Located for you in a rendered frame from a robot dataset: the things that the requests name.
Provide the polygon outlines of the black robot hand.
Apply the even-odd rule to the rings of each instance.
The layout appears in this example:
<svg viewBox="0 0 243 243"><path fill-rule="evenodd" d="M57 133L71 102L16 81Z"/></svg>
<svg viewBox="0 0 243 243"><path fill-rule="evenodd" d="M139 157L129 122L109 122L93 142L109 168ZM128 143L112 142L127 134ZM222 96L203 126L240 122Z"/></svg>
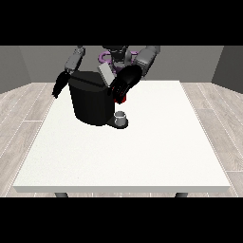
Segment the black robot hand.
<svg viewBox="0 0 243 243"><path fill-rule="evenodd" d="M141 68L138 65L124 67L108 87L108 95L112 95L114 99L120 101L129 89L140 81L141 74Z"/></svg>
<svg viewBox="0 0 243 243"><path fill-rule="evenodd" d="M56 80L56 83L53 87L52 95L55 98L58 98L59 94L63 88L67 85L68 80L70 79L70 74L67 71L63 71Z"/></svg>

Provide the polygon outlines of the pale grey machine lid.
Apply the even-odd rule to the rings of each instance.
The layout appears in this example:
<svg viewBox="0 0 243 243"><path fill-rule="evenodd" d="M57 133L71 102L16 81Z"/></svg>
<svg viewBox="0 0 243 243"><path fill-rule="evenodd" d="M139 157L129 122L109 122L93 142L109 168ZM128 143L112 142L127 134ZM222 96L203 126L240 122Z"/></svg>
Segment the pale grey machine lid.
<svg viewBox="0 0 243 243"><path fill-rule="evenodd" d="M114 81L115 77L114 77L114 74L112 73L108 63L103 63L103 64L99 65L98 70L103 78L105 85L110 86L112 84L112 82Z"/></svg>

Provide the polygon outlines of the black coffee machine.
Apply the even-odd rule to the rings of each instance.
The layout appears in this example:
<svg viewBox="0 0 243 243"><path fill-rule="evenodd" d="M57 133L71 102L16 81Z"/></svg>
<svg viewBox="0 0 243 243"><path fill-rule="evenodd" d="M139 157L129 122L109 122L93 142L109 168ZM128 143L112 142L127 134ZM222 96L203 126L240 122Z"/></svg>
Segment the black coffee machine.
<svg viewBox="0 0 243 243"><path fill-rule="evenodd" d="M99 72L77 70L70 76L68 85L78 120L96 126L108 124L117 129L128 126L128 120L121 126L115 123L115 102L107 95L108 87Z"/></svg>

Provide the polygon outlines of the small grey cup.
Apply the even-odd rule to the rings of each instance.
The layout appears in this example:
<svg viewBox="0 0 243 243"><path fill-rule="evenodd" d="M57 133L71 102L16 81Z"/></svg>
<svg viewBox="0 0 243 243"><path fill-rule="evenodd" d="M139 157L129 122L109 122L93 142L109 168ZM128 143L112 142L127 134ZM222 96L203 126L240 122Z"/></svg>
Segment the small grey cup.
<svg viewBox="0 0 243 243"><path fill-rule="evenodd" d="M123 111L117 111L114 114L114 117L115 117L115 124L117 126L125 125L125 123L126 123L126 115L125 115L125 113Z"/></svg>

